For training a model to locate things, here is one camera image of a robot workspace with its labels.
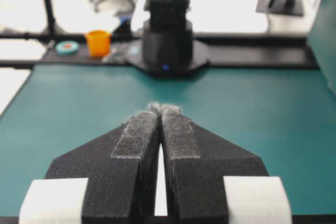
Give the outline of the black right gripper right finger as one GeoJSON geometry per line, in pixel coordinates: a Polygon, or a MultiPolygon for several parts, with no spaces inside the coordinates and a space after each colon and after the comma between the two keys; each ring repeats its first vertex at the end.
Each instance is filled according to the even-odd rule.
{"type": "Polygon", "coordinates": [[[291,223],[279,177],[261,158],[162,105],[168,212],[178,223],[291,223]]]}

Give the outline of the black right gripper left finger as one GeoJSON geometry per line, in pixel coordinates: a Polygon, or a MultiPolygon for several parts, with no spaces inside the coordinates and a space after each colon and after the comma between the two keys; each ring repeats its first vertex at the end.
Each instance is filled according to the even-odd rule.
{"type": "Polygon", "coordinates": [[[132,223],[154,213],[160,114],[150,107],[55,158],[34,180],[20,223],[132,223]]]}

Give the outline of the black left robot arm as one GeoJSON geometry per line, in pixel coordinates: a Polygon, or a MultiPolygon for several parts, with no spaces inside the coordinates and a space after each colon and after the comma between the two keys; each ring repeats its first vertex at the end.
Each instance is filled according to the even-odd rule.
{"type": "Polygon", "coordinates": [[[129,47],[128,63],[152,74],[181,76],[208,63],[208,46],[193,37],[186,19],[190,0],[146,0],[150,17],[142,39],[129,47]]]}

